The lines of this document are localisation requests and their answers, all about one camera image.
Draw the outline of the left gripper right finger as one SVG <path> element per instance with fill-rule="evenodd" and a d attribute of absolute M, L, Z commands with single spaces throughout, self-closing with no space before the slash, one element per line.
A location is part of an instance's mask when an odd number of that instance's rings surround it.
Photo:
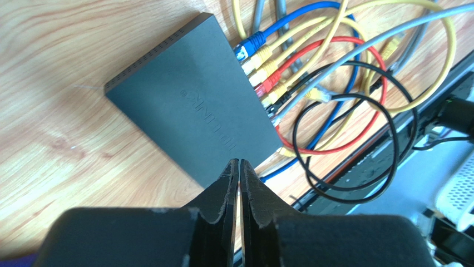
<path fill-rule="evenodd" d="M 434 266 L 417 227 L 396 215 L 308 215 L 240 162 L 244 266 Z"/>

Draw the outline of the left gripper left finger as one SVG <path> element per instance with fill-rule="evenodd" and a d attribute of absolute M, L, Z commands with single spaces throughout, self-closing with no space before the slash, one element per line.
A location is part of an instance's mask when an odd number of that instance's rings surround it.
<path fill-rule="evenodd" d="M 74 208 L 50 228 L 34 266 L 232 266 L 239 162 L 180 208 Z"/>

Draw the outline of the black network switch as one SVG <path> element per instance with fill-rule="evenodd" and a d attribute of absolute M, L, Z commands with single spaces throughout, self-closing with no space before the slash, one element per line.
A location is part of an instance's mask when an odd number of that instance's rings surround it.
<path fill-rule="evenodd" d="M 202 187 L 231 159 L 282 146 L 215 16 L 201 13 L 104 86 L 106 97 Z"/>

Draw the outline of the purple cloth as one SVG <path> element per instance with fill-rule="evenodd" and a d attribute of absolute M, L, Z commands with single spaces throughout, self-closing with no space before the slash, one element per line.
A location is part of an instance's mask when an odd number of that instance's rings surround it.
<path fill-rule="evenodd" d="M 21 258 L 1 261 L 1 267 L 31 267 L 36 260 L 36 255 L 28 255 Z"/>

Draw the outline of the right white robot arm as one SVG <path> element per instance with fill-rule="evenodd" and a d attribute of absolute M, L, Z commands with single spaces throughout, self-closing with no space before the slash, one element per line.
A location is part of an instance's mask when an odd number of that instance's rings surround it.
<path fill-rule="evenodd" d="M 448 142 L 473 143 L 473 102 L 447 100 L 436 124 L 462 135 L 434 140 L 418 150 L 430 150 Z M 442 266 L 473 266 L 473 154 L 441 187 L 431 212 L 434 222 L 429 239 L 434 246 L 434 258 Z"/>

